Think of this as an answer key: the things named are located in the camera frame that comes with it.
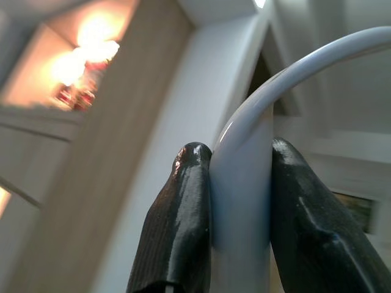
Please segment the wall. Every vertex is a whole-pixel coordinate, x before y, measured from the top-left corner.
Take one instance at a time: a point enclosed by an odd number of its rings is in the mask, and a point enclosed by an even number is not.
[[[62,168],[82,114],[0,108],[0,186],[11,193],[0,215],[0,292]]]
[[[41,25],[1,92],[4,104],[33,106],[48,103],[59,80],[56,61],[73,47],[46,25]]]
[[[140,1],[6,292],[89,291],[192,32],[175,0]]]
[[[145,215],[186,143],[213,144],[244,99],[266,34],[268,13],[200,28],[192,36],[152,139],[128,190],[92,292],[124,292]]]
[[[0,88],[12,72],[31,35],[32,28],[23,27],[0,10]]]

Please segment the wooden panel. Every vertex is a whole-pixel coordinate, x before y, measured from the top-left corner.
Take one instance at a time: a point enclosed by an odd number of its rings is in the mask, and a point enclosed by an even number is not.
[[[88,292],[191,32],[175,0],[141,1],[7,292]]]

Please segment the white wall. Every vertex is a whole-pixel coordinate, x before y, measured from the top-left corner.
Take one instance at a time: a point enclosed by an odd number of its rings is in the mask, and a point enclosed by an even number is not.
[[[93,292],[124,292],[145,215],[186,143],[213,148],[219,131],[247,90],[268,24],[261,14],[200,28],[189,42]]]
[[[33,231],[82,118],[82,113],[59,110],[0,108],[0,186],[11,193],[0,215],[0,292]]]

